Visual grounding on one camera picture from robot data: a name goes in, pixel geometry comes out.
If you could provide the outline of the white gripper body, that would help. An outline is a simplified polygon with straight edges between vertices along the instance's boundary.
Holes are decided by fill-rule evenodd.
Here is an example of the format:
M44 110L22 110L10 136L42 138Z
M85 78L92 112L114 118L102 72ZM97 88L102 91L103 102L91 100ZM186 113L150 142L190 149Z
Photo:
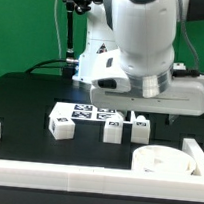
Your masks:
M97 108L142 113L202 115L204 75L175 69L174 75L132 78L121 69L117 50L97 56L90 89L91 103Z

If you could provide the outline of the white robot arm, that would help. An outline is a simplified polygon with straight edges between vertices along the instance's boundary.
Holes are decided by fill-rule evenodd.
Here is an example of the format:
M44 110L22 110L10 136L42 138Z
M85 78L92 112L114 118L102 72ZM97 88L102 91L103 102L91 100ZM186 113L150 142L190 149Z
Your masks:
M176 69L176 26L204 20L204 0L89 0L104 5L115 50L97 55L90 100L97 108L195 116L204 75Z

